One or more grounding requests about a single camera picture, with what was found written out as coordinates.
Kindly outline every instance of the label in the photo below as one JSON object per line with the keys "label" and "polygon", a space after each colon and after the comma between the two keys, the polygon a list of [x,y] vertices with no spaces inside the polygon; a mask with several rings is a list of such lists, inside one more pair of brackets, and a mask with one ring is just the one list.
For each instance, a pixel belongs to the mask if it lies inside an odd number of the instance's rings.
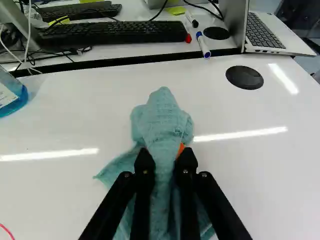
{"label": "label", "polygon": [[19,97],[10,91],[5,85],[0,83],[0,109],[12,103]]}

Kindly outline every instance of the teal towel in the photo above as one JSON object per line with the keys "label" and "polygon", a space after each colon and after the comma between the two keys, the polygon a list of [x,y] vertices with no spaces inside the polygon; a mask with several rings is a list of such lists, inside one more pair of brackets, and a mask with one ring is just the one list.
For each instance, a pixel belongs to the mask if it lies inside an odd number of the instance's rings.
{"label": "teal towel", "polygon": [[[173,181],[175,159],[180,143],[188,145],[193,139],[193,121],[189,114],[181,110],[167,87],[152,92],[145,105],[139,105],[131,113],[132,139],[136,146],[112,160],[95,178],[107,188],[123,171],[134,172],[134,162],[141,147],[146,147],[156,165],[155,186],[151,194],[150,240],[180,239],[179,190]],[[201,239],[208,240],[214,229],[198,202],[198,219]],[[115,233],[115,240],[130,238],[134,199],[124,212]]]}

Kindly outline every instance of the white desk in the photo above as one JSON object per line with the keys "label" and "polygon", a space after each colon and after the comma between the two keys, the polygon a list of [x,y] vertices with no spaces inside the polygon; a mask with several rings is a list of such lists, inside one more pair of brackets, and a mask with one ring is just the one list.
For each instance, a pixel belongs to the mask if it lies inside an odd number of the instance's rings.
{"label": "white desk", "polygon": [[[73,3],[79,3],[78,0],[72,1],[58,1],[43,6],[57,6],[57,5],[69,5]],[[143,0],[113,0],[113,4],[122,4],[122,10],[117,19],[122,21],[145,21],[152,18],[159,9],[149,10]],[[200,4],[218,15],[217,10],[211,4]],[[192,42],[190,44],[185,42],[168,42],[168,43],[143,43],[143,44],[118,44],[118,45],[96,45],[93,46],[93,50],[87,52],[81,56],[71,56],[75,62],[94,61],[101,59],[118,59],[118,58],[130,58],[140,56],[151,55],[164,55],[164,54],[176,54],[176,53],[191,53],[200,51],[199,44],[196,40],[196,32],[203,31],[208,27],[218,26],[226,28],[224,23],[219,19],[212,17],[208,12],[195,8],[193,6],[185,6],[194,17],[199,21],[198,28],[192,28],[191,24],[186,21],[185,15],[173,16],[167,11],[163,12],[155,20],[168,20],[168,21],[182,21],[187,30],[192,36]],[[73,21],[74,23],[81,22],[105,22],[110,21],[108,18],[94,18],[83,19]],[[205,42],[210,50],[224,50],[224,49],[236,49],[236,45],[232,37],[226,40],[214,40],[208,37],[204,37]],[[12,60],[11,56],[0,56],[0,60]],[[49,66],[55,64],[70,63],[70,60],[66,57],[51,58],[44,60],[37,60],[36,67]],[[7,69],[7,71],[13,71],[17,67],[17,63],[6,63],[1,65]]]}
{"label": "white desk", "polygon": [[[229,83],[234,65],[256,69],[263,87]],[[0,119],[0,223],[17,240],[78,239],[106,195],[92,176],[134,145],[131,110],[161,86],[193,118],[198,170],[213,174],[254,240],[319,239],[320,86],[290,57],[198,58],[23,82],[33,99]]]}

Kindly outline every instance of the keyboard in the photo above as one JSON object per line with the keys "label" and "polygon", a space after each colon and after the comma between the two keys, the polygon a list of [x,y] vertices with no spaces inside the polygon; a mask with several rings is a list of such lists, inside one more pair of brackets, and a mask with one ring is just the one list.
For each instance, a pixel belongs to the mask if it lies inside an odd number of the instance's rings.
{"label": "keyboard", "polygon": [[122,9],[121,4],[111,4],[111,1],[97,1],[61,6],[35,8],[44,22],[51,22],[70,15],[70,20],[97,19],[104,16],[115,17]]}
{"label": "keyboard", "polygon": [[285,49],[273,32],[259,19],[254,12],[248,13],[246,34],[253,46]]}
{"label": "keyboard", "polygon": [[109,21],[55,25],[39,31],[44,47],[184,42],[181,21]]}

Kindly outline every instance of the white cable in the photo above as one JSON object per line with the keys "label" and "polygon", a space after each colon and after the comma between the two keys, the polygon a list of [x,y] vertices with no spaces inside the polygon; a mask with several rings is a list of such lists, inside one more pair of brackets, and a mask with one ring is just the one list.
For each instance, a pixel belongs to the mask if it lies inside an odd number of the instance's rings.
{"label": "white cable", "polygon": [[29,0],[29,12],[28,12],[28,38],[26,40],[25,52],[24,52],[24,62],[27,62],[27,55],[29,49],[29,43],[31,38],[31,0]]}
{"label": "white cable", "polygon": [[[19,63],[24,64],[16,55],[14,55],[14,54],[6,47],[6,45],[5,45],[4,42],[2,41],[2,39],[1,39],[1,33],[2,33],[3,29],[4,29],[4,25],[2,25],[1,28],[0,28],[0,43],[2,44],[2,46],[4,47],[4,49],[5,49],[12,57],[14,57]],[[37,72],[37,73],[42,74],[42,72],[40,72],[40,71],[38,71],[37,69],[34,69],[34,68],[32,68],[32,67],[28,67],[27,69],[28,69],[28,71],[29,71],[29,73],[30,73],[31,75],[32,75],[32,73],[30,72],[30,69],[33,70],[33,71],[35,71],[35,72]]]}

